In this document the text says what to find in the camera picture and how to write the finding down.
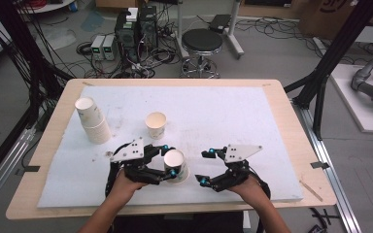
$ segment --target stacked paper cups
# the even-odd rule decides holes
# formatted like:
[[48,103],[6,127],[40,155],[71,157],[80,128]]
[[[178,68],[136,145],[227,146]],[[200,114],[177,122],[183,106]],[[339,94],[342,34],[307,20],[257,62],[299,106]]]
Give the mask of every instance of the stacked paper cups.
[[75,108],[88,139],[94,144],[104,144],[111,139],[111,130],[101,110],[90,97],[75,102]]

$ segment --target human arm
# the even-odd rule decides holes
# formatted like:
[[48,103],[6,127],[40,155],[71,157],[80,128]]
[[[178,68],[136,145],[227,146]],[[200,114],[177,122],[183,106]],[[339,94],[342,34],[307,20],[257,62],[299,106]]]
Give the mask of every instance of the human arm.
[[124,171],[120,170],[108,197],[78,232],[107,232],[117,213],[132,198],[135,191],[145,185],[132,182],[125,176]]
[[267,233],[290,232],[255,177],[248,176],[243,183],[232,186],[228,190],[240,195],[247,204],[255,209]]

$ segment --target wooden table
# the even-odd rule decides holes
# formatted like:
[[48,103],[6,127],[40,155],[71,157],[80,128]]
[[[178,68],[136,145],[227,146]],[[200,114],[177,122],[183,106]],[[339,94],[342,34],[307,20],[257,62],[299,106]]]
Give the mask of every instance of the wooden table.
[[[87,85],[95,86],[256,86],[262,87],[270,104],[289,160],[302,187],[304,199],[299,202],[274,202],[277,208],[333,206],[334,192],[322,169],[313,169],[310,163],[318,161],[304,130],[281,84],[276,80],[93,80],[70,81],[53,112],[51,120],[35,150],[30,166],[40,166],[39,172],[25,173],[8,208],[7,218],[28,219],[64,216],[90,216],[95,207],[37,208],[45,186],[48,170],[62,139],[69,118],[75,111],[74,103]],[[126,206],[120,215],[174,214],[216,211],[251,210],[246,203],[180,204],[166,206]]]

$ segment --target white paper cup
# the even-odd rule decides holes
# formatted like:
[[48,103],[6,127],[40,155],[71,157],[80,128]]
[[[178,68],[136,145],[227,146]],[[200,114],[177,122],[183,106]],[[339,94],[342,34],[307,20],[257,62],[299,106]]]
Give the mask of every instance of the white paper cup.
[[166,116],[160,112],[151,113],[147,116],[145,124],[148,126],[151,138],[161,139],[165,133]]
[[84,127],[84,130],[86,136],[93,144],[104,144],[112,137],[111,130],[105,118],[99,125],[95,127]]
[[92,98],[82,97],[75,102],[83,127],[96,127],[104,120],[104,115]]
[[169,183],[182,183],[189,177],[189,168],[187,167],[184,154],[180,150],[169,150],[163,157],[165,171],[170,169],[179,169],[175,179],[166,180]]

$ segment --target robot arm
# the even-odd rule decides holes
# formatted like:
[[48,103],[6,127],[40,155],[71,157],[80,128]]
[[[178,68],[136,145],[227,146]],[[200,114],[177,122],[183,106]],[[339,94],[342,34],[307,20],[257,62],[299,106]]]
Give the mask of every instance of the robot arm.
[[111,157],[105,195],[108,196],[110,193],[120,169],[124,169],[125,176],[135,183],[158,185],[162,181],[176,178],[179,171],[174,169],[160,171],[147,166],[155,156],[159,154],[163,156],[172,149],[166,145],[158,147],[153,145],[144,146],[142,138],[120,146]]
[[229,145],[223,149],[209,149],[203,151],[202,156],[206,158],[219,157],[225,163],[227,170],[224,174],[210,178],[208,176],[195,175],[201,186],[210,187],[216,192],[223,191],[232,186],[243,183],[249,175],[254,176],[268,197],[271,192],[268,184],[259,175],[251,171],[247,158],[262,150],[261,146]]
[[366,80],[368,80],[368,78],[371,76],[372,69],[373,59],[354,74],[351,82],[351,88],[368,95],[373,101],[373,85],[366,82]]

